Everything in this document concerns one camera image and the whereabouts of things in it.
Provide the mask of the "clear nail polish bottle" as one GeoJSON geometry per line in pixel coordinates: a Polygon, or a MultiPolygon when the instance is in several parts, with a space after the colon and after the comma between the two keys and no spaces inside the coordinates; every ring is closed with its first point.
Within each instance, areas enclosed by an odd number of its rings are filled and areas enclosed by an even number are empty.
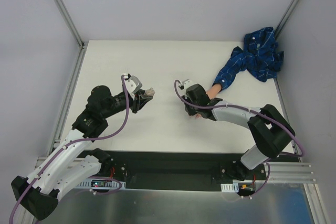
{"type": "Polygon", "coordinates": [[[144,95],[147,97],[153,97],[155,95],[155,91],[153,88],[146,89],[144,95]]]}

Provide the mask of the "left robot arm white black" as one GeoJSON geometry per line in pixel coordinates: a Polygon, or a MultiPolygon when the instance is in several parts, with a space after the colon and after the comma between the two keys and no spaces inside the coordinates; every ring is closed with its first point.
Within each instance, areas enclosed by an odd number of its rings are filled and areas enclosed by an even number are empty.
{"type": "Polygon", "coordinates": [[[16,176],[11,187],[16,204],[10,214],[13,223],[19,206],[25,208],[37,220],[46,219],[62,198],[83,180],[97,175],[108,177],[112,165],[111,156],[96,148],[78,165],[70,168],[74,159],[101,136],[108,127],[107,118],[122,112],[137,113],[154,97],[154,89],[147,90],[131,84],[122,92],[112,95],[107,86],[92,89],[83,112],[73,123],[64,141],[28,176],[16,176]]]}

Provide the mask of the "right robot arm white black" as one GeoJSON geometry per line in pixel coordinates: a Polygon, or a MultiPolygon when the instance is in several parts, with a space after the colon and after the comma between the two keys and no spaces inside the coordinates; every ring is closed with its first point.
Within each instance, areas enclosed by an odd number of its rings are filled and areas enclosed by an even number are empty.
{"type": "Polygon", "coordinates": [[[190,80],[178,85],[189,115],[199,114],[212,121],[229,122],[250,130],[255,145],[236,162],[224,168],[226,176],[245,180],[255,173],[255,168],[265,161],[283,154],[284,148],[293,140],[295,132],[281,113],[271,104],[262,108],[248,108],[209,98],[200,84],[190,80]]]}

